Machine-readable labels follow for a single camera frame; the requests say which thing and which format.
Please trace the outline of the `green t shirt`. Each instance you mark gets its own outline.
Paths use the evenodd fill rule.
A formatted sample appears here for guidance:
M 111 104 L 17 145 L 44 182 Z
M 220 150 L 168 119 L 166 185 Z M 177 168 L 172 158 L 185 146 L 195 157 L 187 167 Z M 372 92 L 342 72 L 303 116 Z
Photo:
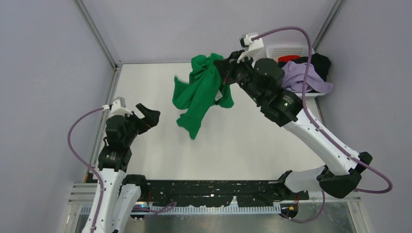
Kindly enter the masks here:
M 223 84 L 222 78 L 214 65 L 223 56 L 212 53 L 209 56 L 197 55 L 191 59 L 189 81 L 184 82 L 174 76 L 173 105 L 179 110 L 186 110 L 176 120 L 179 127 L 188 131 L 195 140 L 202 120 L 210 107 L 218 105 L 231 108 L 234 101 L 230 86 Z

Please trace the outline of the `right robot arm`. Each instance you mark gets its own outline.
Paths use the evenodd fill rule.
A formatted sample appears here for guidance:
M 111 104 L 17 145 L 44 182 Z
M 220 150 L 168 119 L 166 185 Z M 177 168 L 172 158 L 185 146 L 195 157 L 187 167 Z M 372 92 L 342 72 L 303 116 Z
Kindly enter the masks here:
M 238 63 L 234 59 L 214 62 L 224 84 L 237 83 L 256 103 L 266 118 L 303 141 L 325 165 L 306 171 L 286 171 L 279 179 L 278 195 L 290 199 L 300 191 L 324 191 L 342 199 L 354 191 L 365 167 L 354 158 L 370 164 L 372 156 L 345 146 L 340 140 L 330 141 L 319 123 L 294 92 L 282 87 L 285 72 L 273 59 L 263 58 Z

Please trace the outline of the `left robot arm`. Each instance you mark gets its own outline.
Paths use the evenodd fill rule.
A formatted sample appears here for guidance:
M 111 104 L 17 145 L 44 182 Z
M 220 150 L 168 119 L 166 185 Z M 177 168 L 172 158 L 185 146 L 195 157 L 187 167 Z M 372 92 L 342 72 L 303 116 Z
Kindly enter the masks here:
M 109 118 L 97 168 L 91 170 L 98 182 L 84 233 L 121 233 L 135 201 L 143 201 L 149 195 L 148 186 L 141 183 L 143 176 L 127 175 L 126 171 L 134 139 L 159 123 L 160 111 L 141 103 L 136 108 L 142 118 L 118 100 L 100 108 L 109 112 Z

